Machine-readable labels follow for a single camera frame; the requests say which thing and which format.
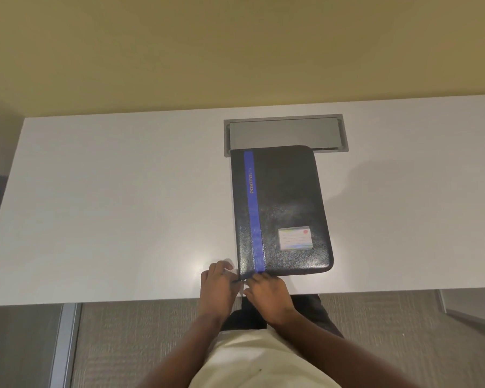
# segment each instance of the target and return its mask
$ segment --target card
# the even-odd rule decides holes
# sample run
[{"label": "card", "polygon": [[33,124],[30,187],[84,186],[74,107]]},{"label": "card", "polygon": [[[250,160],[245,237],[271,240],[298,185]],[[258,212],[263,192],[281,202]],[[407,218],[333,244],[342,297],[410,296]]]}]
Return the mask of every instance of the card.
[{"label": "card", "polygon": [[279,228],[278,238],[280,250],[312,248],[311,229],[308,226]]}]

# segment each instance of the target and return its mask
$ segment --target right hand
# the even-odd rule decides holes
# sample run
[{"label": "right hand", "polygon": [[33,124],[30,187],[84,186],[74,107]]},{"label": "right hand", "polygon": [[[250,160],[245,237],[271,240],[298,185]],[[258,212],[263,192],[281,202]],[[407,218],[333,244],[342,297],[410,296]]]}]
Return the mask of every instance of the right hand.
[{"label": "right hand", "polygon": [[282,279],[267,273],[255,274],[246,284],[246,297],[272,327],[281,326],[298,314]]}]

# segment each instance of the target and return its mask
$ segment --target dark pants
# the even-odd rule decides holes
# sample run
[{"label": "dark pants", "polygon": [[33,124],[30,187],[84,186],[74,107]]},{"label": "dark pants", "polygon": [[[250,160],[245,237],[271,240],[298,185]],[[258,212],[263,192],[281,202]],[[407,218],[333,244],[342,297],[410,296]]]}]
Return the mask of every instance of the dark pants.
[{"label": "dark pants", "polygon": [[[291,299],[295,309],[306,319],[320,328],[343,338],[341,332],[329,319],[329,315],[317,294],[292,295]],[[255,309],[246,297],[243,297],[241,309],[232,312],[221,327],[221,331],[263,330],[266,328],[266,325],[266,321],[259,311]]]}]

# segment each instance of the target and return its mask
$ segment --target hand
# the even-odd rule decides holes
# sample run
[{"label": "hand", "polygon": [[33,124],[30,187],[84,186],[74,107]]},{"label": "hand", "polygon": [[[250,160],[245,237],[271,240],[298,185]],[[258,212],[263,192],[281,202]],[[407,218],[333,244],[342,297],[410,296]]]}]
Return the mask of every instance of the hand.
[{"label": "hand", "polygon": [[233,269],[233,266],[228,261],[218,261],[201,273],[199,317],[214,319],[219,325],[230,315],[243,285],[242,282],[232,284],[237,275],[226,269]]},{"label": "hand", "polygon": [[272,327],[285,324],[298,315],[284,281],[267,273],[255,274],[246,281],[248,300]]}]

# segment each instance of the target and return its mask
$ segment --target white shirt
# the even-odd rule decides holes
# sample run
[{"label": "white shirt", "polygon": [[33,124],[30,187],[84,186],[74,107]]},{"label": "white shirt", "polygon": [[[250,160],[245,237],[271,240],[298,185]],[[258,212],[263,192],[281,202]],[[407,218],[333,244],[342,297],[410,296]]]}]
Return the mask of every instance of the white shirt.
[{"label": "white shirt", "polygon": [[221,332],[190,388],[340,388],[273,330]]}]

